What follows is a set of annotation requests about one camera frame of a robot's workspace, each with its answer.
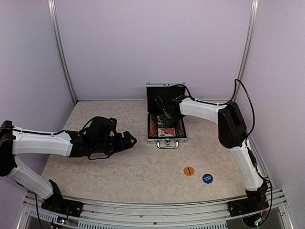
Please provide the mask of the green poker chip stack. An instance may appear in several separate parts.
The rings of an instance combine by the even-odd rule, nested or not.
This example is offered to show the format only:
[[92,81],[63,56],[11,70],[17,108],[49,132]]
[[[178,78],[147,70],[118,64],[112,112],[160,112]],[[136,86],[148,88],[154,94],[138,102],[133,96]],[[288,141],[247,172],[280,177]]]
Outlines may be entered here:
[[184,131],[178,130],[178,131],[177,131],[177,136],[178,136],[178,137],[184,137],[184,136],[185,136]]

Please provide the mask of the aluminium poker set case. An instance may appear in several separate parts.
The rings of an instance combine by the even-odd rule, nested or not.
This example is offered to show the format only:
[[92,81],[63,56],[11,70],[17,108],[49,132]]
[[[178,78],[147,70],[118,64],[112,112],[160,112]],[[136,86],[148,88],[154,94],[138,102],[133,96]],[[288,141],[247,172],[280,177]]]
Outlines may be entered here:
[[183,116],[175,104],[186,92],[186,83],[146,83],[147,143],[158,149],[177,149],[187,142]]

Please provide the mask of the orange big blind button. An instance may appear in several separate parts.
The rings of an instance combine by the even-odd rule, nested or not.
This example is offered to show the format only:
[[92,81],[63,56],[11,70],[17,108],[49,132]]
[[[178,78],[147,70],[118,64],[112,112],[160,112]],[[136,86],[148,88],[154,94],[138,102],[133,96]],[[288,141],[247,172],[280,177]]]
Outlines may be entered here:
[[183,172],[186,176],[190,177],[190,176],[193,176],[195,174],[195,169],[193,167],[185,167],[183,169]]

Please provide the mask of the blue small blind button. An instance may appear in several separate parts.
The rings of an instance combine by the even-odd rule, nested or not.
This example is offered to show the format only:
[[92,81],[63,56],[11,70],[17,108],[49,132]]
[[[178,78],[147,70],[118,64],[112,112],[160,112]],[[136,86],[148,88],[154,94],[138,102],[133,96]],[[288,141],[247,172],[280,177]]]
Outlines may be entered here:
[[205,184],[211,184],[213,182],[214,178],[211,174],[204,174],[202,177],[202,180]]

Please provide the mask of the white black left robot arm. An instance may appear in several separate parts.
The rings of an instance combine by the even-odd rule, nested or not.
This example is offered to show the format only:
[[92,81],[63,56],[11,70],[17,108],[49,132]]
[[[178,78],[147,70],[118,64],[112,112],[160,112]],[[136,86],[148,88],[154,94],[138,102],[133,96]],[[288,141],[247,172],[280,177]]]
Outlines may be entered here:
[[18,129],[6,120],[0,127],[0,175],[33,191],[56,212],[67,207],[57,184],[46,180],[25,165],[21,154],[50,154],[64,157],[92,159],[104,154],[104,159],[133,148],[137,139],[130,132],[119,133],[117,120],[96,116],[81,130],[61,130],[56,133]]

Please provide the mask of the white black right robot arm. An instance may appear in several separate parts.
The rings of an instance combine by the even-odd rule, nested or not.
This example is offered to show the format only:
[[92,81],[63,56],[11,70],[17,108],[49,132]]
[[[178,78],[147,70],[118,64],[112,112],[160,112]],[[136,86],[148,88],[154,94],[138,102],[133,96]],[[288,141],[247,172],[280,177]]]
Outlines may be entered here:
[[248,140],[251,131],[247,130],[239,106],[233,99],[225,103],[199,100],[191,96],[186,85],[175,84],[158,92],[154,102],[162,110],[161,122],[165,126],[185,116],[202,118],[218,125],[219,142],[233,154],[245,181],[246,198],[228,203],[232,216],[272,207],[272,199],[266,197],[272,184],[260,173]]

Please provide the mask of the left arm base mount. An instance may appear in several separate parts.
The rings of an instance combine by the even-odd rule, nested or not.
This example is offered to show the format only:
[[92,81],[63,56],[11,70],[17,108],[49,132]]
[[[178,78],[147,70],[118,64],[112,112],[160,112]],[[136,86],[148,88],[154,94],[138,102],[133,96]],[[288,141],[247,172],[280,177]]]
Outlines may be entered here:
[[49,198],[43,201],[41,208],[62,215],[79,218],[82,213],[83,203],[64,198]]

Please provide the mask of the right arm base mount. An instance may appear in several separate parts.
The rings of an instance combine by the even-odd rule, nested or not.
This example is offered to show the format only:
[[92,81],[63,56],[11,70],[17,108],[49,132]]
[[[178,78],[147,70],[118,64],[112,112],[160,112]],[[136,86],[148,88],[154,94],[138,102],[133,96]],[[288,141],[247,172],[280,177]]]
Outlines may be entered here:
[[231,217],[240,216],[251,212],[250,202],[247,198],[229,201],[227,205]]

